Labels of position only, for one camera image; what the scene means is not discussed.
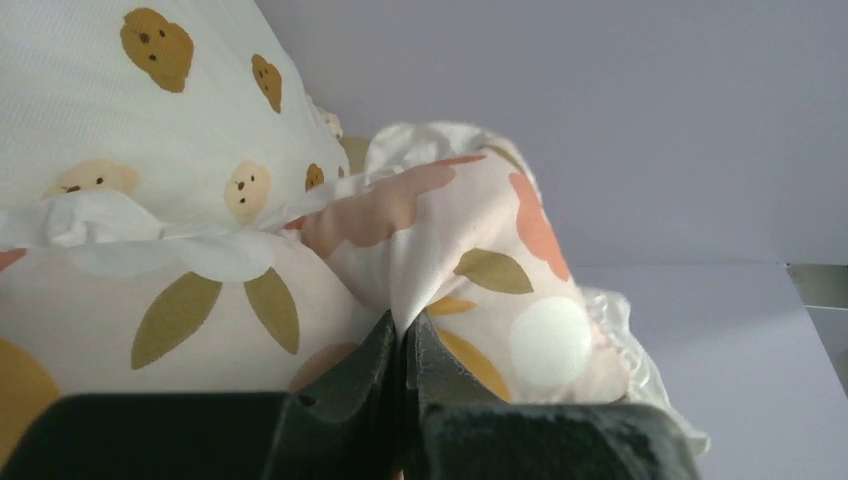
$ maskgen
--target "bear face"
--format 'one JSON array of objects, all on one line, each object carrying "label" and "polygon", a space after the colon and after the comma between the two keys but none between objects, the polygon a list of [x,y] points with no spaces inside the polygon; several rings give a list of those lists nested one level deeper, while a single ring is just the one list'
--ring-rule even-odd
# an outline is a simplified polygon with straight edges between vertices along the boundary
[{"label": "bear face", "polygon": [[119,165],[104,159],[86,160],[59,175],[43,198],[102,188],[132,195],[139,183],[141,175],[129,165]]},{"label": "bear face", "polygon": [[194,43],[182,27],[155,10],[137,8],[124,17],[121,43],[130,60],[156,85],[173,93],[185,89]]},{"label": "bear face", "polygon": [[324,171],[314,163],[306,169],[306,191],[324,183]]},{"label": "bear face", "polygon": [[224,188],[224,203],[239,225],[247,225],[265,207],[270,190],[271,172],[248,160],[236,167],[230,176]]},{"label": "bear face", "polygon": [[259,54],[251,58],[251,63],[253,64],[253,78],[256,79],[256,84],[259,85],[262,94],[268,99],[271,108],[280,113],[283,101],[283,77],[280,75],[280,71]]}]

